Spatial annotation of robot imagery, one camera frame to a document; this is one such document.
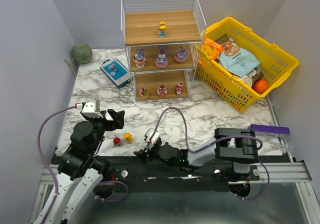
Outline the purple unicorn pink donut toy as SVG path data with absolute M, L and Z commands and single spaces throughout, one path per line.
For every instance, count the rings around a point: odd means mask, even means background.
M 188 59 L 188 52 L 185 48 L 183 48 L 182 46 L 179 47 L 179 52 L 177 52 L 175 55 L 174 55 L 174 60 L 177 62 L 177 63 L 184 63 L 186 62 Z

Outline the purple bunny orange ring toy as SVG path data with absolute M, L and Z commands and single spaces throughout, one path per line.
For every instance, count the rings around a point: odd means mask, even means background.
M 144 49 L 137 49 L 136 53 L 133 57 L 133 61 L 138 68 L 143 68 L 145 66 L 145 56 L 144 56 Z

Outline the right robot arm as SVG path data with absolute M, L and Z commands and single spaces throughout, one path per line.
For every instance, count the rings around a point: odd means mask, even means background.
M 214 159 L 231 162 L 231 167 L 217 169 L 214 175 L 223 181 L 237 182 L 248 179 L 251 164 L 259 162 L 258 150 L 263 146 L 253 130 L 217 128 L 209 141 L 194 151 L 178 149 L 168 142 L 162 143 L 155 129 L 149 129 L 144 140 L 146 146 L 134 151 L 144 164 L 154 159 L 170 167 L 178 167 L 184 172 L 193 172 Z

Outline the pink bear cake car toy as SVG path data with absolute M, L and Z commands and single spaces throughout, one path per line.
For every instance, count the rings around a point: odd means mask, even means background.
M 167 96 L 167 89 L 164 85 L 161 85 L 157 88 L 157 95 L 158 97 L 166 97 Z

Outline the pink bear strawberry tart toy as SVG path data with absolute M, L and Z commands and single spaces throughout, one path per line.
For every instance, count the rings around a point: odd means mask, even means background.
M 138 90 L 139 96 L 143 99 L 148 98 L 149 97 L 149 91 L 145 88 L 145 87 L 141 87 Z

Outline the purple bunny pink donut toy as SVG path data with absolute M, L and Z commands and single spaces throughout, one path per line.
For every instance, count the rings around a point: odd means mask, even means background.
M 169 60 L 165 54 L 167 46 L 166 45 L 159 45 L 158 47 L 159 47 L 160 52 L 157 55 L 154 63 L 157 68 L 164 69 L 168 66 L 168 63 L 169 63 Z

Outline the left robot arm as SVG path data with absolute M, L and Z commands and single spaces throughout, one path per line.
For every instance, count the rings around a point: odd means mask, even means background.
M 98 185 L 113 187 L 120 184 L 125 187 L 125 194 L 129 193 L 127 185 L 115 179 L 111 162 L 100 161 L 95 155 L 105 139 L 105 132 L 124 127 L 125 112 L 87 109 L 84 103 L 80 106 L 84 120 L 74 126 L 71 144 L 61 156 L 57 173 L 45 163 L 54 187 L 34 221 L 36 224 L 70 224 L 76 211 Z

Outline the yellow duck toy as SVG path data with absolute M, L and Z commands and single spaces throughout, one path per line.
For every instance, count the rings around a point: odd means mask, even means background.
M 132 142 L 132 135 L 130 133 L 126 133 L 124 134 L 123 136 L 124 140 L 127 142 L 127 143 L 131 143 Z

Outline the small yellow blue toy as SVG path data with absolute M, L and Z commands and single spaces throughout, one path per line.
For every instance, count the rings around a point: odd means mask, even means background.
M 161 21 L 159 23 L 159 26 L 158 26 L 158 35 L 159 37 L 165 37 L 166 36 L 166 31 L 167 29 L 167 26 L 166 26 L 166 22 L 165 21 Z

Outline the red ball toy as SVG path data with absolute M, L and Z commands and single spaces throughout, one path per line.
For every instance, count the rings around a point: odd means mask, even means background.
M 114 147 L 118 147 L 118 146 L 120 146 L 122 144 L 122 141 L 121 141 L 121 139 L 119 138 L 119 137 L 115 137 L 114 139 L 113 139 L 113 146 Z

